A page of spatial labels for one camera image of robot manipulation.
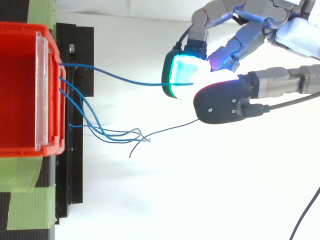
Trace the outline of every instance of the red container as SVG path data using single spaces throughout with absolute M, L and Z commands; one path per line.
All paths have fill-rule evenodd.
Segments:
M 65 149 L 66 78 L 45 25 L 0 22 L 0 158 L 45 157 Z

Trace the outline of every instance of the bolt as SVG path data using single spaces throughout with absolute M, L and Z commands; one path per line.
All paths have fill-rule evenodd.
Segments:
M 69 53 L 70 54 L 75 54 L 75 45 L 74 44 L 70 44 L 69 45 Z

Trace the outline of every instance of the wire bundle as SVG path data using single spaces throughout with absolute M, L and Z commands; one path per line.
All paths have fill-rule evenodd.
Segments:
M 89 127 L 89 129 L 92 131 L 92 133 L 99 138 L 100 140 L 107 142 L 107 143 L 118 143 L 118 144 L 127 144 L 127 143 L 131 143 L 131 142 L 150 142 L 150 139 L 146 139 L 142 136 L 142 132 L 139 128 L 135 128 L 132 129 L 130 131 L 114 131 L 114 130 L 108 130 L 102 127 L 95 111 L 93 110 L 93 108 L 91 107 L 90 103 L 86 100 L 85 96 L 75 87 L 73 86 L 70 82 L 68 82 L 67 80 L 63 79 L 62 77 L 60 77 L 60 80 L 62 82 L 64 82 L 68 87 L 70 87 L 71 89 L 73 89 L 80 97 L 80 102 L 82 103 L 82 100 L 85 102 L 85 104 L 88 106 L 88 108 L 90 109 L 98 127 L 94 126 L 91 121 L 88 119 L 88 117 L 85 114 L 84 111 L 84 106 L 81 104 L 81 107 L 75 103 L 75 101 L 68 96 L 67 93 L 65 93 L 61 88 L 59 89 L 59 91 L 64 95 L 64 97 L 70 101 L 76 108 L 77 110 L 80 112 L 80 114 L 83 116 L 83 118 L 85 119 L 87 126 Z M 84 127 L 84 126 L 73 126 L 71 124 L 69 124 L 69 127 L 72 128 L 80 128 L 80 127 Z M 108 134 L 106 132 L 114 132 L 114 133 L 121 133 L 121 134 Z M 137 137 L 135 138 L 128 138 L 128 139 L 122 139 L 120 137 L 124 137 L 130 134 L 138 134 Z M 102 139 L 101 137 L 99 137 L 99 135 L 107 138 L 109 141 L 105 141 L 104 139 Z

